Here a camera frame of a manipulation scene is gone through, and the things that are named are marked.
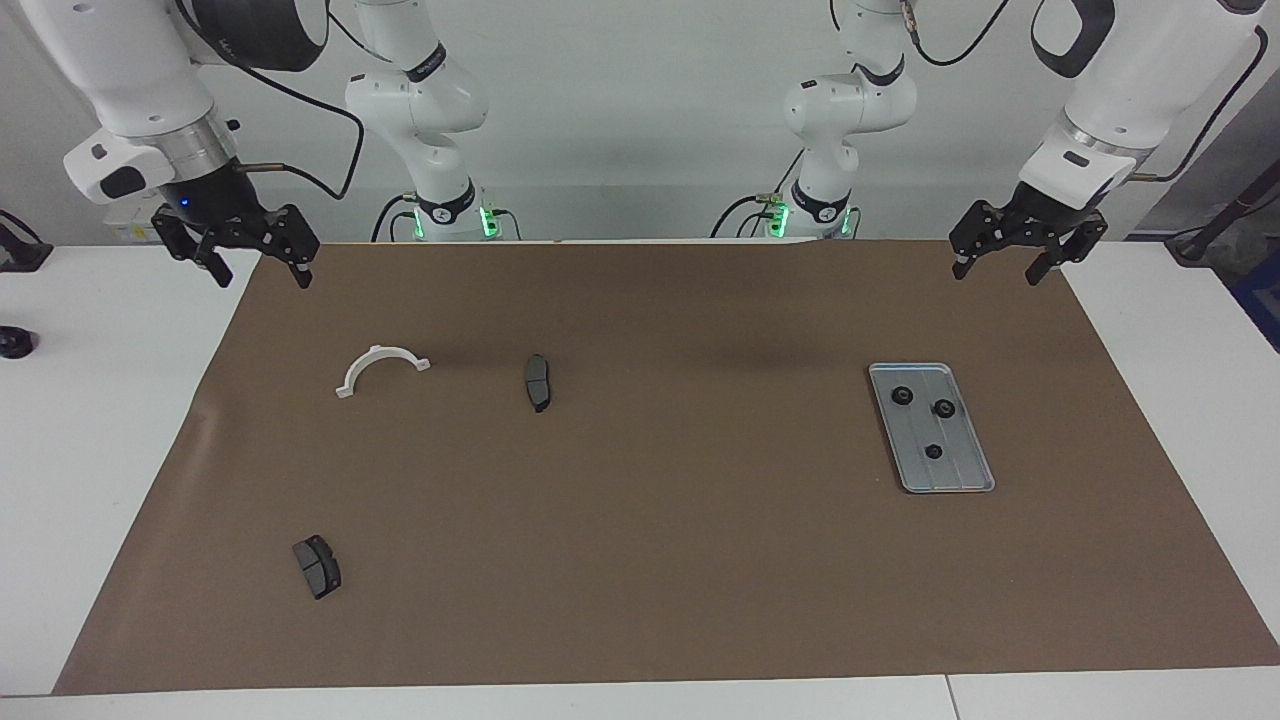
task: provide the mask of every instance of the white arch-shaped part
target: white arch-shaped part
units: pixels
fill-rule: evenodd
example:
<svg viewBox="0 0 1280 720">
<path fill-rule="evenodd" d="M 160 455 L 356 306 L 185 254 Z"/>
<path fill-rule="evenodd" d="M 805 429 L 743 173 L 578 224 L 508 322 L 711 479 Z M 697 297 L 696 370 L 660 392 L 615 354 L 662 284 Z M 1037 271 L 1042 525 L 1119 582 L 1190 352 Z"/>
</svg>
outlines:
<svg viewBox="0 0 1280 720">
<path fill-rule="evenodd" d="M 356 357 L 356 361 L 351 364 L 351 368 L 347 368 L 346 382 L 343 382 L 342 387 L 337 391 L 338 397 L 351 397 L 352 395 L 356 395 L 356 378 L 360 377 L 360 373 L 364 373 L 365 368 L 372 365 L 374 363 L 390 357 L 399 357 L 401 360 L 412 363 L 413 366 L 417 368 L 419 373 L 431 366 L 430 360 L 426 357 L 419 357 L 403 347 L 383 347 L 380 345 L 375 345 L 369 348 L 369 352 Z"/>
</svg>

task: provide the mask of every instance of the black round knob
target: black round knob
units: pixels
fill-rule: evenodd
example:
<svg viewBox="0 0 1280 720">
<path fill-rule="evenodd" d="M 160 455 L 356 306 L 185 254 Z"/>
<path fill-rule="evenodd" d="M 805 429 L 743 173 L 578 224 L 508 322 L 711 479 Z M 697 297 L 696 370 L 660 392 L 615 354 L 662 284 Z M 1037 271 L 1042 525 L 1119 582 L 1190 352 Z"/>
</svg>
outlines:
<svg viewBox="0 0 1280 720">
<path fill-rule="evenodd" d="M 22 328 L 0 327 L 0 357 L 18 360 L 31 355 L 36 348 L 36 341 L 31 333 Z"/>
</svg>

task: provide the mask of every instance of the metal plate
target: metal plate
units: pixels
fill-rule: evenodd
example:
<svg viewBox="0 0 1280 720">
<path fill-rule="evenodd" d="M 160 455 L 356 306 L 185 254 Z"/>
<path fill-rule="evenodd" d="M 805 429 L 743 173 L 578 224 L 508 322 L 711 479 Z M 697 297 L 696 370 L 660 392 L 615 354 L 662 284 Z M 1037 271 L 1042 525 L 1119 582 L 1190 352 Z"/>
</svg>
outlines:
<svg viewBox="0 0 1280 720">
<path fill-rule="evenodd" d="M 904 488 L 914 493 L 996 489 L 951 368 L 941 363 L 877 363 L 870 377 Z M 909 402 L 895 400 L 899 388 L 910 391 Z M 950 418 L 945 416 L 946 406 L 942 416 L 934 411 L 938 401 L 952 405 Z"/>
</svg>

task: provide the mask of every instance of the white table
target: white table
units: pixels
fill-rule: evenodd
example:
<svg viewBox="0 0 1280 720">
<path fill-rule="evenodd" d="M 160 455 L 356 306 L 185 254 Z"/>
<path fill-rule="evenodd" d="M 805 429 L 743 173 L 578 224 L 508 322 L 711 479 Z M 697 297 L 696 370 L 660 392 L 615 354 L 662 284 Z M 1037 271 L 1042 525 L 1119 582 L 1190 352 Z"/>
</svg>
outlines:
<svg viewBox="0 0 1280 720">
<path fill-rule="evenodd" d="M 257 258 L 221 291 L 156 247 L 59 249 L 0 275 L 0 694 L 47 693 Z M 1280 635 L 1280 356 L 1207 270 L 1103 243 L 1066 270 L 1148 421 Z M 0 717 L 1280 719 L 1280 669 L 0 700 Z"/>
</svg>

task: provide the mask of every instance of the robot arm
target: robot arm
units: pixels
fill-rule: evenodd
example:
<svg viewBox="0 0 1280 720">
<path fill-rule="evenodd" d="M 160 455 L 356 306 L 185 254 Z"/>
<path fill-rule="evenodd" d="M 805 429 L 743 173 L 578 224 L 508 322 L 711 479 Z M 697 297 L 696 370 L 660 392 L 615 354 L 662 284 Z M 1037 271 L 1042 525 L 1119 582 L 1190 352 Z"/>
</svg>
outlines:
<svg viewBox="0 0 1280 720">
<path fill-rule="evenodd" d="M 22 0 L 41 42 L 102 123 L 67 155 L 67 172 L 100 204 L 159 190 L 166 205 L 152 223 L 169 252 L 205 268 L 223 287 L 232 274 L 214 251 L 219 246 L 276 258 L 306 287 L 319 241 L 297 208 L 261 206 L 192 58 L 212 54 L 205 36 L 219 38 L 223 53 L 244 65 L 303 69 L 324 47 L 326 4 L 178 1 L 187 4 Z M 198 23 L 198 35 L 183 13 Z"/>
<path fill-rule="evenodd" d="M 787 126 L 805 146 L 800 177 L 785 197 L 787 236 L 837 232 L 858 172 L 849 136 L 896 128 L 915 113 L 899 0 L 852 0 L 840 27 L 852 72 L 805 81 L 787 95 Z"/>
<path fill-rule="evenodd" d="M 1075 78 L 1062 115 L 1019 173 L 1004 208 L 975 202 L 951 232 L 954 273 L 1010 245 L 1043 247 L 1037 284 L 1079 263 L 1106 232 L 1098 204 L 1130 179 L 1178 117 L 1231 64 L 1265 0 L 1042 0 L 1041 61 Z"/>
<path fill-rule="evenodd" d="M 415 214 L 426 240 L 485 240 L 494 224 L 445 133 L 479 128 L 489 113 L 475 77 L 448 58 L 417 0 L 357 0 L 369 47 L 383 69 L 347 85 L 347 108 L 387 141 L 408 168 Z"/>
</svg>

